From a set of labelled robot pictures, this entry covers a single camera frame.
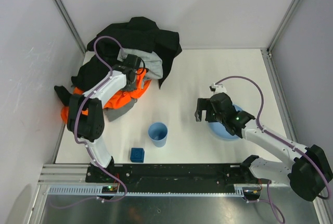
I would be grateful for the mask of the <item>orange cloth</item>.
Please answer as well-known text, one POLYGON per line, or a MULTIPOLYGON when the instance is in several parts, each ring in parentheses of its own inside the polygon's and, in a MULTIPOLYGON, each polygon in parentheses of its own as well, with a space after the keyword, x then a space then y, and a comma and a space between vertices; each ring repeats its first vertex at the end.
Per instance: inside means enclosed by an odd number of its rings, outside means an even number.
MULTIPOLYGON (((151 79, 148 79, 147 81, 144 80, 146 78, 146 73, 148 72, 148 69, 145 69, 143 71, 143 68, 139 69, 139 75, 136 76, 136 89, 133 91, 124 91, 120 90, 116 92, 116 94, 109 99, 109 101, 104 106, 104 109, 122 109, 127 104, 129 104, 134 99, 139 99, 148 89, 151 79)), ((74 87, 74 94, 83 94, 84 91, 80 90, 79 88, 74 87)), ((68 120, 68 113, 69 113, 69 107, 64 106, 61 110, 61 118, 63 122, 67 123, 68 120)))

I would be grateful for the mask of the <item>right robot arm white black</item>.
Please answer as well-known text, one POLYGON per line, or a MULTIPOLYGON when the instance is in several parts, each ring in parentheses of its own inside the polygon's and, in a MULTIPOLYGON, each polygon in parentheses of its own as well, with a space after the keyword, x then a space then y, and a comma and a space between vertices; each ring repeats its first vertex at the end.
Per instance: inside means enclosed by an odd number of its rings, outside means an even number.
POLYGON ((289 185, 302 199, 313 201, 323 189, 332 195, 329 187, 332 170, 322 148, 307 147, 295 143, 260 122, 250 113, 237 110, 226 93, 217 93, 210 98, 198 98, 195 118, 202 120, 206 112, 207 122, 218 122, 230 135, 252 142, 278 158, 278 162, 267 161, 252 155, 244 161, 254 177, 289 185))

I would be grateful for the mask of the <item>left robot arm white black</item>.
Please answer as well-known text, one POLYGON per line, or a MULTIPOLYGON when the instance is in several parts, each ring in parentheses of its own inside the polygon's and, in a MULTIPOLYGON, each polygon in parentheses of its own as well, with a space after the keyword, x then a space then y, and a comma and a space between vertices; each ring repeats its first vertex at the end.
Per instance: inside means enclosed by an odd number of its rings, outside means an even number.
POLYGON ((77 144, 83 144, 96 167, 107 168, 113 161, 103 140, 105 128, 103 107, 121 89, 132 89, 136 77, 145 71, 144 61, 128 54, 124 62, 109 69, 104 78, 83 94, 72 94, 69 100, 67 129, 77 144))

